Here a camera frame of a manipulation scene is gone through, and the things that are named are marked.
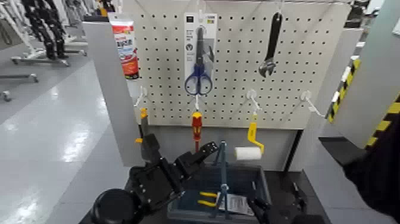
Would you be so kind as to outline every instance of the white pegboard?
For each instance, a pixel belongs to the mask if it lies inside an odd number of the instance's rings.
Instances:
[[[336,2],[287,2],[275,54],[277,67],[262,78],[257,69],[265,58],[275,2],[207,1],[206,13],[217,13],[214,89],[200,99],[204,126],[248,127],[253,110],[246,100],[256,90],[258,127],[303,129],[310,111],[300,102],[310,90],[314,102],[349,13]],[[141,107],[151,125],[190,126],[193,96],[183,88],[183,15],[195,12],[196,1],[128,1],[138,45],[140,82],[148,90]]]

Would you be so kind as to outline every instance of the red and white package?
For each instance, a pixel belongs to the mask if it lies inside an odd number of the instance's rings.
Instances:
[[[133,20],[123,14],[110,13],[110,23],[118,54],[120,56],[122,70],[126,79],[139,78],[138,50],[135,43],[135,30]]]

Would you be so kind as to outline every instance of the blue scissors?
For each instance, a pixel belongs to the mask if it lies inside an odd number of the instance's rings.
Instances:
[[[213,82],[208,74],[205,72],[203,61],[203,28],[197,29],[197,49],[196,49],[196,63],[194,72],[185,80],[185,90],[191,95],[205,95],[213,89]]]

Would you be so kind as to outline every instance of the yellow black hazard stripe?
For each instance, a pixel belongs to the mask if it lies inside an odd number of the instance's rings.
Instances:
[[[335,114],[338,112],[340,103],[343,101],[347,90],[349,89],[350,84],[353,81],[353,78],[360,67],[360,59],[356,59],[353,61],[351,67],[347,67],[343,76],[342,80],[340,81],[340,85],[335,92],[332,103],[330,104],[330,107],[328,109],[327,113],[327,119],[330,123],[333,122],[333,119],[335,118]]]
[[[385,134],[385,131],[389,129],[392,122],[398,116],[400,116],[400,94],[397,96],[395,102],[392,105],[390,105],[385,117],[379,123],[378,127],[376,127],[374,134],[368,140],[367,145],[365,146],[366,150],[369,150],[372,147],[374,147],[376,141]]]

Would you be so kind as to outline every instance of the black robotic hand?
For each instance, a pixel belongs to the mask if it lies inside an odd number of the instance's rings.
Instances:
[[[143,144],[153,152],[160,148],[154,134],[144,136]],[[159,156],[144,168],[132,167],[125,189],[109,189],[99,195],[80,224],[139,223],[180,197],[182,183],[204,167],[204,160],[217,150],[217,145],[209,142],[195,154],[182,154],[173,164]]]

